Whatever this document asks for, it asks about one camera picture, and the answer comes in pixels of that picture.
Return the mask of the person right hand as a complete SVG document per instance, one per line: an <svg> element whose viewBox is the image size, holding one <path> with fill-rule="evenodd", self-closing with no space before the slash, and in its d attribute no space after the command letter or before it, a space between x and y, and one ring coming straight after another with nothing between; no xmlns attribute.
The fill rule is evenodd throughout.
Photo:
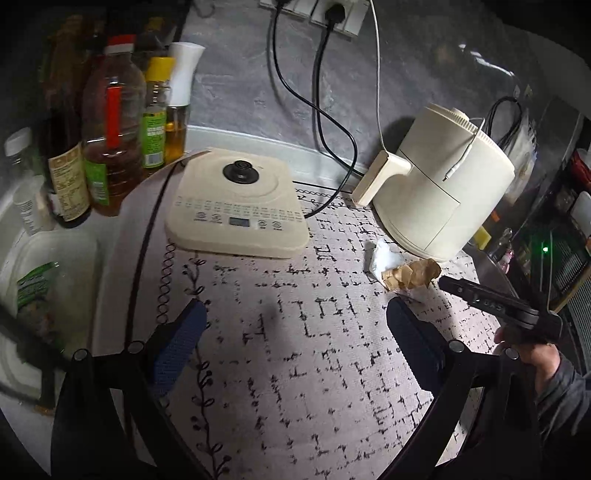
<svg viewBox="0 0 591 480"><path fill-rule="evenodd" d="M561 356L557 347L552 343L512 343L509 341L509 333L505 326L497 329L494 342L498 347L512 348L524 363L534 367L535 390L538 395L544 391L560 367Z"/></svg>

